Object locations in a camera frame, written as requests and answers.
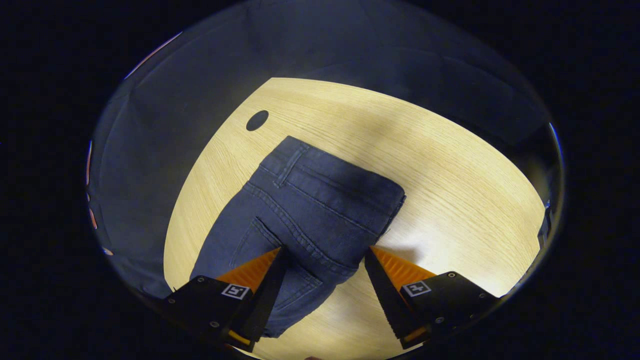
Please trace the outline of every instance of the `back pocket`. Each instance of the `back pocket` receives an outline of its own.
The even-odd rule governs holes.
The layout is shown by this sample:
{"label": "back pocket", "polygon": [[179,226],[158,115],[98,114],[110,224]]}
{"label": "back pocket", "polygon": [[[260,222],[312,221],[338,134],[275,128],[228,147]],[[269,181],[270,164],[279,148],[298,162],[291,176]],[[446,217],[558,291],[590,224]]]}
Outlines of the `back pocket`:
{"label": "back pocket", "polygon": [[273,311],[282,311],[288,308],[322,283],[322,280],[306,271],[297,261],[293,262],[284,275],[280,292],[273,305]]}
{"label": "back pocket", "polygon": [[231,256],[229,267],[234,269],[281,246],[282,242],[255,217]]}
{"label": "back pocket", "polygon": [[[264,225],[260,218],[255,217],[251,221],[249,228],[244,232],[241,241],[238,243],[229,261],[229,267],[237,268],[281,246],[283,245],[278,237]],[[296,301],[322,285],[322,283],[322,280],[306,271],[297,261],[291,261],[290,267],[285,272],[282,280],[280,292],[278,292],[273,311],[281,311],[290,307]]]}

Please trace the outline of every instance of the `waistband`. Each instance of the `waistband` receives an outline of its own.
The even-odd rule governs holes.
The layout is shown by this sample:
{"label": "waistband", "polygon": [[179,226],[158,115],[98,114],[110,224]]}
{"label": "waistband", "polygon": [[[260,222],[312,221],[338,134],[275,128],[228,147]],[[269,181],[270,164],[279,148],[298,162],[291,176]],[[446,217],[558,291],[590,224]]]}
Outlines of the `waistband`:
{"label": "waistband", "polygon": [[382,234],[404,201],[404,190],[392,180],[291,136],[260,167],[271,173],[276,187],[292,185],[375,235]]}

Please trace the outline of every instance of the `dark background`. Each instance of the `dark background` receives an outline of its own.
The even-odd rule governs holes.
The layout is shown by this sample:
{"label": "dark background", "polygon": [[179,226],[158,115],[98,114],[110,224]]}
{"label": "dark background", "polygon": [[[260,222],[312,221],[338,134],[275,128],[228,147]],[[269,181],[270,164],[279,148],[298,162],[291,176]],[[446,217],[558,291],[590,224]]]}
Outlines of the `dark background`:
{"label": "dark background", "polygon": [[[640,101],[638,5],[412,2],[524,73],[556,119],[569,175],[566,221],[547,262],[497,313],[423,356],[638,355],[627,220],[636,206],[626,187]],[[121,285],[93,242],[83,181],[91,133],[124,76],[229,3],[60,1],[3,11],[7,358],[218,357]]]}

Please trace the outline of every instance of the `blue denim jeans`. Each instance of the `blue denim jeans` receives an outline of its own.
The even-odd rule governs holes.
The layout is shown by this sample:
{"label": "blue denim jeans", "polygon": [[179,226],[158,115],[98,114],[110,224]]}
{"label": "blue denim jeans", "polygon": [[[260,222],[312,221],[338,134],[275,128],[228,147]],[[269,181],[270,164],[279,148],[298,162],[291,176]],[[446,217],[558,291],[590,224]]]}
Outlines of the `blue denim jeans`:
{"label": "blue denim jeans", "polygon": [[277,338],[355,273],[404,198],[386,177],[288,136],[222,210],[191,278],[218,277],[285,246],[291,266],[264,331]]}

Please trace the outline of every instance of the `light wood surface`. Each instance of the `light wood surface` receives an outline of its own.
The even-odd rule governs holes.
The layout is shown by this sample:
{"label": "light wood surface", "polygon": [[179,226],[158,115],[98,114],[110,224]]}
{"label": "light wood surface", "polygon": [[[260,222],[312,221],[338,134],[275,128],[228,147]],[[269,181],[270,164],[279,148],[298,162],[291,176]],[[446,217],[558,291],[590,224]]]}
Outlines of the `light wood surface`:
{"label": "light wood surface", "polygon": [[[269,111],[247,131],[248,119]],[[216,217],[287,135],[400,184],[406,202],[378,246],[441,274],[454,270],[496,297],[523,276],[539,250],[544,206],[499,151],[431,111],[387,95],[324,81],[272,78],[212,137],[182,187],[169,223],[164,276],[188,282]],[[404,352],[364,263],[263,359],[386,359]]]}

